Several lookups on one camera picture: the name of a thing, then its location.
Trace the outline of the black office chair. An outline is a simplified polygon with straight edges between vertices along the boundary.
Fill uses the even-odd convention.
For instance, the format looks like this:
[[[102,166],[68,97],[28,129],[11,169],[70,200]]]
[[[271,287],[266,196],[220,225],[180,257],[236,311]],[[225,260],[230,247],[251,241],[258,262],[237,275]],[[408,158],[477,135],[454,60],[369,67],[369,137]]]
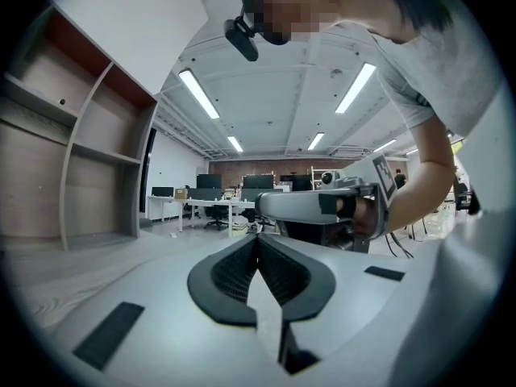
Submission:
[[[206,208],[206,216],[210,221],[204,226],[205,229],[209,227],[216,227],[219,231],[229,227],[228,216],[229,209],[227,206],[208,206]]]
[[[472,215],[474,213],[472,209],[472,192],[468,189],[465,183],[459,180],[458,177],[455,177],[453,182],[453,195],[456,214],[462,210],[465,210],[468,215]]]

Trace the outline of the long white workbench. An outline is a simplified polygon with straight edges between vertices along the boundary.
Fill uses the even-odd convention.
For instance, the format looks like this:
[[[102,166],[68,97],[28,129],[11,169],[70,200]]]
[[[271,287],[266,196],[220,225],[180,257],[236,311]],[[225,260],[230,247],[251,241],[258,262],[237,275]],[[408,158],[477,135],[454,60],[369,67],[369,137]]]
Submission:
[[[160,203],[160,220],[164,221],[164,204],[171,203],[175,204],[178,209],[178,231],[183,232],[183,205],[189,204],[191,206],[200,206],[200,207],[208,207],[208,206],[225,206],[228,208],[228,217],[229,217],[229,227],[227,228],[227,234],[229,238],[233,237],[232,225],[233,225],[233,209],[234,208],[242,208],[242,209],[253,209],[255,207],[254,202],[240,201],[240,200],[199,200],[199,199],[175,199],[173,197],[157,197],[148,195],[147,196],[147,204],[150,205],[151,202],[159,202]]]

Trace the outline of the person's right forearm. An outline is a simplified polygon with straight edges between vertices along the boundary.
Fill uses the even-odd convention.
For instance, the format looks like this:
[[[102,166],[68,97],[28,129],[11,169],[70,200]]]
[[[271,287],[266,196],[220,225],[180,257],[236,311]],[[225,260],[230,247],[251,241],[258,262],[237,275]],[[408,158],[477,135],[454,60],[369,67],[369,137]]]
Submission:
[[[419,166],[389,207],[386,231],[396,231],[431,214],[444,202],[455,179],[455,162],[447,129],[438,117],[410,130]]]

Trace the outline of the white metal rack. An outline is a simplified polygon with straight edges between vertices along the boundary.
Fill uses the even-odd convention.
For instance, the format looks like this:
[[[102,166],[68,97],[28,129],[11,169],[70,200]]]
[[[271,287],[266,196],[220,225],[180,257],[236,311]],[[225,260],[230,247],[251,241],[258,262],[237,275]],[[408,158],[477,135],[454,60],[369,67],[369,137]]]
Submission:
[[[338,169],[315,169],[311,167],[312,190],[337,189],[339,187]]]

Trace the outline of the wooden shelf unit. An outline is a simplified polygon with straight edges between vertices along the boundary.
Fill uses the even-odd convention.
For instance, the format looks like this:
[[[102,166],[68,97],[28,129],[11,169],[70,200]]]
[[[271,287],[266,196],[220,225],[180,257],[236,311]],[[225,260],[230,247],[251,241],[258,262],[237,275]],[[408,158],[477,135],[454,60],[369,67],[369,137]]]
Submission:
[[[0,78],[0,237],[139,234],[144,153],[157,101],[48,5]]]

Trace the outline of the person's right hand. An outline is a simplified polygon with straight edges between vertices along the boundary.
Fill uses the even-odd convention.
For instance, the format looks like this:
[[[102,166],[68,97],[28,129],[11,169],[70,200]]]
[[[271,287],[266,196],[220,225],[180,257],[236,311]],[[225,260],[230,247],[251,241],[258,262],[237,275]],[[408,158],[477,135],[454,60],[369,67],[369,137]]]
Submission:
[[[352,218],[355,235],[369,239],[376,229],[376,201],[370,198],[356,197],[356,208]]]

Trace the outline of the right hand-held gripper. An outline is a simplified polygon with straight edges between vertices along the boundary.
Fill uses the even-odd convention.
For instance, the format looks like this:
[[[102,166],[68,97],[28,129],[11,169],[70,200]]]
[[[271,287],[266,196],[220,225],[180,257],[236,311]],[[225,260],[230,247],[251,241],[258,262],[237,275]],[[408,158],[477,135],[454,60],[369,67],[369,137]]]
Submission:
[[[344,251],[367,253],[370,242],[386,233],[389,207],[397,193],[384,154],[378,152],[322,176],[321,190],[260,193],[258,215],[295,223],[324,223],[322,243]],[[366,202],[368,233],[356,232],[359,201]]]

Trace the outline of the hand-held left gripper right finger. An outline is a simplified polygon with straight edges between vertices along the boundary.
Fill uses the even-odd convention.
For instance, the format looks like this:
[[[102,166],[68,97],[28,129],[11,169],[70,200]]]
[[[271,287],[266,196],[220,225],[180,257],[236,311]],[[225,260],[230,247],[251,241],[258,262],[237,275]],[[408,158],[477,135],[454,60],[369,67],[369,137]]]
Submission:
[[[423,252],[408,260],[279,235],[257,242],[284,320],[279,361],[258,367],[258,386],[401,387],[400,353],[424,301]]]

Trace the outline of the person's grey shirt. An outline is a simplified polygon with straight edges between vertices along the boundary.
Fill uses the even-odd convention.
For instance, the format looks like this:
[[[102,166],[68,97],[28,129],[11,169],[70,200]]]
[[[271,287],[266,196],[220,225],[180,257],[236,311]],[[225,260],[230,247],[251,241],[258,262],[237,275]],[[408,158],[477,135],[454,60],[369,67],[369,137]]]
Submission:
[[[468,137],[503,103],[509,85],[471,15],[452,12],[442,29],[415,22],[395,7],[375,13],[322,13],[318,28],[365,27],[377,49],[377,76],[417,144]]]

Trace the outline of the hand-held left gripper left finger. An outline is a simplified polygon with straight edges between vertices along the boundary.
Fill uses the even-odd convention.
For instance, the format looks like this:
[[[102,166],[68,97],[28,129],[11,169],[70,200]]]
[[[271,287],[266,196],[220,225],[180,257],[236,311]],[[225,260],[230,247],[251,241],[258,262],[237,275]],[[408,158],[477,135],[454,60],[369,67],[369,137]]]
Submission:
[[[53,337],[94,387],[280,387],[254,327],[215,322],[191,299],[190,270],[252,237],[148,261],[82,302]]]

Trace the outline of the grey wooden desk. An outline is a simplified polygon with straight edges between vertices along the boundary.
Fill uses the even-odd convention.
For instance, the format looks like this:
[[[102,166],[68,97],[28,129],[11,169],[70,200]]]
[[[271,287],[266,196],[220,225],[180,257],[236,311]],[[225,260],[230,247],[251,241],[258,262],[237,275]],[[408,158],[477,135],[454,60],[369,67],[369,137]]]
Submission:
[[[33,320],[46,331],[85,299],[134,267],[171,255],[227,241],[226,232],[192,229],[138,238],[88,235],[69,239],[63,250],[56,240],[6,239],[7,273]]]

